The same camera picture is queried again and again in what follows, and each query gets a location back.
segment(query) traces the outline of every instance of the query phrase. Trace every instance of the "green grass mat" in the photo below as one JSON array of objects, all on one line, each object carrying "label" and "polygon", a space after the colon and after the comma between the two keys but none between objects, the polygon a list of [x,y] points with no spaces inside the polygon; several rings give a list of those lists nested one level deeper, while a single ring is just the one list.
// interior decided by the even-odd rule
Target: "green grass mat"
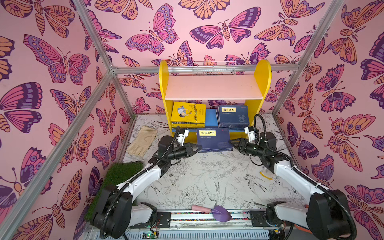
[{"label": "green grass mat", "polygon": [[142,162],[127,162],[127,163],[115,163],[111,166],[111,168],[107,172],[107,176],[104,178],[104,182],[101,185],[99,192],[97,193],[95,199],[89,206],[89,210],[85,215],[85,220],[87,222],[91,221],[92,213],[94,208],[96,207],[97,201],[100,197],[101,190],[104,189],[108,185],[116,186],[119,183],[122,183],[138,173],[144,167]]}]

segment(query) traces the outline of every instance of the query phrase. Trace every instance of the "beige cloth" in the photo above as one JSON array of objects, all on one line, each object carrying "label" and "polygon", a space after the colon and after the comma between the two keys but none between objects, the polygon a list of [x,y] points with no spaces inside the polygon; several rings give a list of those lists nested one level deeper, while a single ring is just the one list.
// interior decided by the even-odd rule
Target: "beige cloth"
[{"label": "beige cloth", "polygon": [[157,129],[143,126],[137,134],[135,140],[129,145],[128,154],[144,157],[144,154],[147,152],[149,146],[153,140],[155,140],[156,134]]}]

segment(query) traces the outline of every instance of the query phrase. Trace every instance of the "stack of books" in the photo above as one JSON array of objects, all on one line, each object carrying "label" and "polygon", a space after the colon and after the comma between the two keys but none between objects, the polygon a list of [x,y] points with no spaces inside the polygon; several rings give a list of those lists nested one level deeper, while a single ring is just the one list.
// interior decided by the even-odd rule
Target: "stack of books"
[{"label": "stack of books", "polygon": [[174,102],[171,116],[172,127],[205,127],[205,104]]},{"label": "stack of books", "polygon": [[197,130],[197,144],[203,146],[199,152],[233,151],[229,143],[227,128],[203,128]]},{"label": "stack of books", "polygon": [[217,108],[219,127],[244,130],[249,126],[248,106],[245,105],[220,105]]}]

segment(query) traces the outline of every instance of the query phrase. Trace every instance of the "bird drawing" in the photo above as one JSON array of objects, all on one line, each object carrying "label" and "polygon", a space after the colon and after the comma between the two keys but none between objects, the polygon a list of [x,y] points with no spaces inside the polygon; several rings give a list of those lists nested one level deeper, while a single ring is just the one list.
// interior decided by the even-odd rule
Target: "bird drawing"
[{"label": "bird drawing", "polygon": [[216,188],[216,194],[213,194],[210,190],[208,190],[207,188],[207,185],[204,181],[204,185],[205,185],[205,190],[207,191],[207,195],[209,197],[209,199],[213,202],[215,202],[215,207],[216,206],[224,206],[224,203],[225,203],[225,198],[226,198],[226,195],[227,195],[227,188],[225,188],[225,192],[224,192],[224,196],[222,197],[221,194],[220,194],[220,184],[216,181],[215,182],[215,188]]},{"label": "bird drawing", "polygon": [[259,194],[259,191],[256,189],[256,186],[258,186],[261,190],[263,190],[263,192],[266,191],[266,188],[265,188],[263,185],[259,184],[259,183],[256,181],[256,179],[258,179],[258,180],[261,180],[261,181],[264,182],[263,179],[260,179],[260,178],[258,178],[258,177],[256,177],[256,176],[253,176],[253,175],[250,175],[250,174],[246,174],[245,177],[244,177],[244,179],[245,179],[245,180],[248,180],[248,187],[251,189],[251,191],[252,191],[256,196],[258,196],[258,194]]}]

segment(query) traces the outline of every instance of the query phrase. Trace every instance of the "yellow title label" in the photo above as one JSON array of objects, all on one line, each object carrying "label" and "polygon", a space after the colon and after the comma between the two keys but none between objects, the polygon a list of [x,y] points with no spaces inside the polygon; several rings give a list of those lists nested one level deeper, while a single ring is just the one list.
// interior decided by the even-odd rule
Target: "yellow title label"
[{"label": "yellow title label", "polygon": [[199,130],[200,136],[216,136],[216,130],[206,131]]},{"label": "yellow title label", "polygon": [[235,113],[236,112],[236,108],[222,108],[221,112],[222,113]]}]

